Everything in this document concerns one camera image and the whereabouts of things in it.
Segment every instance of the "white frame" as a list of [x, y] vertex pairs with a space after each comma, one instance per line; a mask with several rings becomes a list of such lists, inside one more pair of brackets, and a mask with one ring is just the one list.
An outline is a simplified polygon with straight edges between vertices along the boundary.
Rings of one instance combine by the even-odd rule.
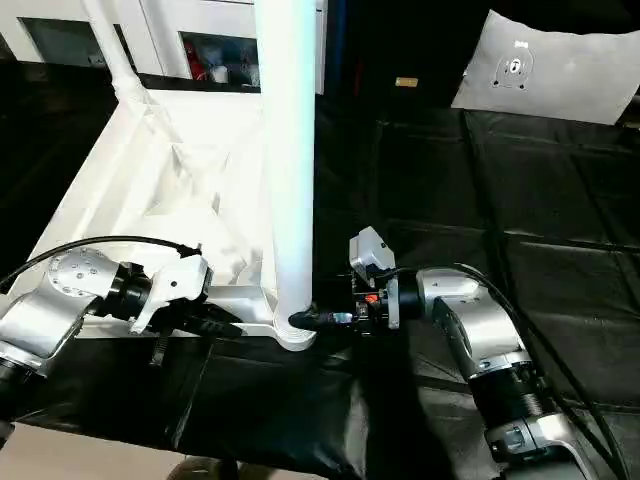
[[[140, 73], [163, 75], [140, 4], [135, 0], [104, 0], [109, 21], [119, 24]], [[2, 0], [0, 33], [17, 60], [42, 62], [31, 35], [20, 18], [89, 22], [82, 0]]]
[[[324, 89], [325, 2], [316, 0], [316, 93]], [[140, 0], [140, 4], [162, 69], [168, 76], [191, 78], [180, 32], [256, 38], [251, 0]]]

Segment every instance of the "small tag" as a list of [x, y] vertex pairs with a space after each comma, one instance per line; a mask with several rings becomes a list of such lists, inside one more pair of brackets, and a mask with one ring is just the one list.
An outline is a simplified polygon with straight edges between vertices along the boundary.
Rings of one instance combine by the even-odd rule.
[[416, 88], [418, 86], [418, 79], [411, 77], [397, 77], [396, 87], [409, 87]]

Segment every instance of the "black fabric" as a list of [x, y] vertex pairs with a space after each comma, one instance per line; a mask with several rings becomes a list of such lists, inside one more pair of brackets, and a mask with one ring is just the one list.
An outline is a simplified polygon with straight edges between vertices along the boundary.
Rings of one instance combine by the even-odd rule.
[[[5, 270], [28, 254], [115, 101], [104, 73], [14, 65], [0, 75], [12, 79], [0, 106]], [[618, 128], [318, 98], [314, 297], [348, 302], [335, 274], [367, 225], [401, 265], [479, 268], [602, 406], [635, 478], [639, 153], [640, 134]], [[403, 325], [379, 341], [323, 337], [299, 353], [270, 339], [172, 339], [161, 370], [148, 366], [150, 340], [75, 340], [22, 421], [328, 478], [448, 478], [451, 468], [492, 478], [481, 418], [441, 333]]]

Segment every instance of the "red object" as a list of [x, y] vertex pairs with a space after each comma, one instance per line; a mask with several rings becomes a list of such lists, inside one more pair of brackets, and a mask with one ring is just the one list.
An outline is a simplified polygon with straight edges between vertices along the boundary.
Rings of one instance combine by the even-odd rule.
[[189, 69], [191, 70], [191, 78], [194, 80], [206, 80], [207, 70], [204, 68], [200, 60], [195, 47], [191, 42], [184, 42], [184, 50], [187, 53], [187, 61], [189, 62]]

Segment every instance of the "floor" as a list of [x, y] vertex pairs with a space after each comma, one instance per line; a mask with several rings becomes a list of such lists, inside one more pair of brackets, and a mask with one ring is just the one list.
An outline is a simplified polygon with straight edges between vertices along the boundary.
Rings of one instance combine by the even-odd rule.
[[[3, 480], [165, 480], [184, 455], [27, 425], [0, 451]], [[277, 470], [260, 480], [320, 480]]]

